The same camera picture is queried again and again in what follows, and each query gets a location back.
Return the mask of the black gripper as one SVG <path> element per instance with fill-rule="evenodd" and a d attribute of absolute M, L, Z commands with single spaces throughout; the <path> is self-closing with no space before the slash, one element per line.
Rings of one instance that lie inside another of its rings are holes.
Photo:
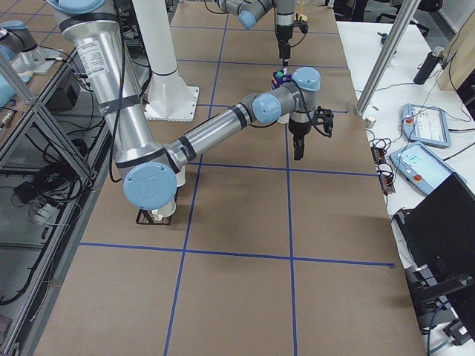
<path fill-rule="evenodd" d="M 282 67 L 288 67 L 290 58 L 289 40 L 293 36 L 293 25 L 276 25 L 276 39 L 278 40 L 279 58 Z"/>
<path fill-rule="evenodd" d="M 304 157 L 304 137 L 311 131 L 311 124 L 309 121 L 289 120 L 289 131 L 293 135 L 294 160 L 301 160 Z"/>

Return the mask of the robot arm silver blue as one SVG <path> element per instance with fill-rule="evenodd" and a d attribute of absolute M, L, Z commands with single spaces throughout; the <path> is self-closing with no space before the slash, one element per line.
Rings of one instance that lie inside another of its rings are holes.
<path fill-rule="evenodd" d="M 309 30 L 307 20 L 300 13 L 295 13 L 294 1 L 219 0 L 217 5 L 223 12 L 237 16 L 247 30 L 252 29 L 270 10 L 274 10 L 274 32 L 283 69 L 288 67 L 291 57 L 292 45 L 289 41 L 294 28 L 298 27 L 304 35 Z"/>
<path fill-rule="evenodd" d="M 162 1 L 135 1 L 151 82 L 143 97 L 125 45 L 119 12 L 112 1 L 52 1 L 62 35 L 79 54 L 116 148 L 115 165 L 128 201 L 142 210 L 175 207 L 185 166 L 254 122 L 271 125 L 282 116 L 304 122 L 315 108 L 321 84 L 312 67 L 298 68 L 280 87 L 252 93 L 226 111 L 201 122 L 168 144 L 155 140 L 159 129 L 171 132 L 194 116 L 198 88 L 179 76 L 166 6 Z"/>

